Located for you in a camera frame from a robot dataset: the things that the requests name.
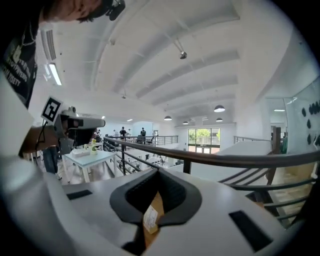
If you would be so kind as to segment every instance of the black rectangular strip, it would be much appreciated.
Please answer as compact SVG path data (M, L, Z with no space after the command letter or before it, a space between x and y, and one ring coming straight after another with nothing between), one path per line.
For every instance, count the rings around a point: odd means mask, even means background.
M74 200L74 199L82 198L91 194L92 192L86 189L86 190L66 194L66 196L69 198L69 200Z
M272 240L243 212L235 211L229 216L239 228L254 252L269 245Z

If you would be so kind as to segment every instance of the shoe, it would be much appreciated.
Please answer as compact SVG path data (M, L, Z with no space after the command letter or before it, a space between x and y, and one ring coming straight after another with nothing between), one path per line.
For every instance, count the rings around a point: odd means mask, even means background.
M61 177L61 176L59 176L59 174L58 174L58 173L56 173L56 174L55 174L55 176L56 176L56 178L57 178L59 181L62 179L62 177Z

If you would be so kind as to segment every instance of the person's arm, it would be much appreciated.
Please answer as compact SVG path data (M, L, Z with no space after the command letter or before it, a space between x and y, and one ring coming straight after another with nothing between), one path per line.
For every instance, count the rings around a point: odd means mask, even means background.
M32 153L36 150L44 150L50 146L58 146L58 139L53 126L46 126L39 138L42 127L31 127L27 133L23 144L21 146L21 151L23 153Z

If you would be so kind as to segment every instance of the glass wall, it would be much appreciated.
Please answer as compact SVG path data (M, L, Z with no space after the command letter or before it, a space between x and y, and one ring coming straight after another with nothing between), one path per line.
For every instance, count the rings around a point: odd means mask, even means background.
M215 154L220 151L220 128L188 129L188 151Z

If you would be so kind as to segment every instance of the window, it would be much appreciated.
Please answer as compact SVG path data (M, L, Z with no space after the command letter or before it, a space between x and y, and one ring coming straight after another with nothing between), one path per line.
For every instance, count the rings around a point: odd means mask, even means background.
M188 151L215 154L220 151L220 128L188 129Z

